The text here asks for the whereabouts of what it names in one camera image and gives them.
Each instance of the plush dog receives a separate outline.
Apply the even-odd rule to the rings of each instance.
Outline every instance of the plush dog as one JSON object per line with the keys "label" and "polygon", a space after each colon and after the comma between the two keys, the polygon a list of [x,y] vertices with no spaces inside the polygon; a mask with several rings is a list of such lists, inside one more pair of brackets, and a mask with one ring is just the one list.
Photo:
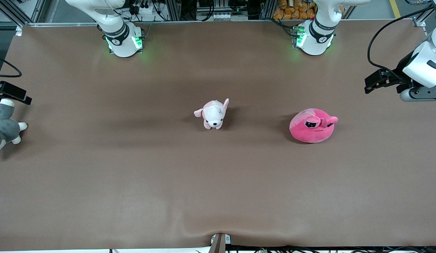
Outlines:
{"label": "plush dog", "polygon": [[20,132],[27,129],[27,124],[10,119],[15,110],[15,104],[10,99],[0,102],[0,151],[9,142],[21,142]]}
{"label": "plush dog", "polygon": [[317,143],[333,133],[338,118],[319,109],[305,109],[290,122],[290,133],[299,141]]}
{"label": "plush dog", "polygon": [[194,115],[204,118],[205,128],[216,128],[218,130],[222,127],[222,120],[224,119],[224,115],[226,115],[228,105],[229,99],[226,99],[224,104],[220,101],[213,100],[206,103],[201,109],[194,111]]}

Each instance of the gray plush toy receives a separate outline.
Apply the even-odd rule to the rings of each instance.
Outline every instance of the gray plush toy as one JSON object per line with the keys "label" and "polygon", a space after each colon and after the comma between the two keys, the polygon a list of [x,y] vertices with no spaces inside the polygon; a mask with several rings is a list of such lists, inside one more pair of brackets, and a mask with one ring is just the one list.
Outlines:
{"label": "gray plush toy", "polygon": [[15,110],[15,104],[10,99],[1,99],[0,102],[0,151],[9,142],[21,142],[20,132],[27,129],[27,124],[10,119]]}

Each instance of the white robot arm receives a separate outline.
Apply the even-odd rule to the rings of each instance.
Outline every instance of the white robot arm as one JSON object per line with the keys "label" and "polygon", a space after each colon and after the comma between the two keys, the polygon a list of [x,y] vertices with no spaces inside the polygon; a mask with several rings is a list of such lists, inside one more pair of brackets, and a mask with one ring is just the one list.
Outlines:
{"label": "white robot arm", "polygon": [[141,28],[125,22],[115,12],[124,5],[125,0],[66,0],[66,2],[85,12],[94,19],[109,44],[111,52],[119,57],[129,57],[143,48]]}
{"label": "white robot arm", "polygon": [[330,46],[333,32],[341,20],[340,5],[364,5],[370,0],[314,0],[318,12],[314,20],[307,20],[300,27],[303,32],[295,39],[295,45],[305,53],[318,56]]}
{"label": "white robot arm", "polygon": [[[436,10],[436,0],[432,0]],[[379,69],[365,79],[365,93],[391,85],[405,102],[436,101],[436,28],[396,69]]]}

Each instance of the plush dog eye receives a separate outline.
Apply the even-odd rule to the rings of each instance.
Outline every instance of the plush dog eye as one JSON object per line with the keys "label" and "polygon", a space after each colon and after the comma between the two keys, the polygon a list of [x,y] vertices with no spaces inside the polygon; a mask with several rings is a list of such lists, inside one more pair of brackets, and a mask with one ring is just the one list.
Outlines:
{"label": "plush dog eye", "polygon": [[306,121],[306,122],[305,122],[305,125],[306,125],[308,128],[314,128],[314,127],[317,125],[317,123],[311,123],[311,122]]}

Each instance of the table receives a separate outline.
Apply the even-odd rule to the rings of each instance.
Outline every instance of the table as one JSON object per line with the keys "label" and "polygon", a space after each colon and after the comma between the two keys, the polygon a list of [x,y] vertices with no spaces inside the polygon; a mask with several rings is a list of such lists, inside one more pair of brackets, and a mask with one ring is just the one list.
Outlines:
{"label": "table", "polygon": [[[153,25],[129,59],[95,27],[25,27],[6,59],[33,104],[17,105],[29,129],[0,155],[0,250],[200,247],[217,232],[436,245],[436,103],[363,90],[386,22],[342,21],[318,57],[268,22]],[[400,21],[372,59],[394,68],[423,37]],[[207,131],[194,110],[227,97]],[[339,117],[331,138],[292,140],[306,108]]]}

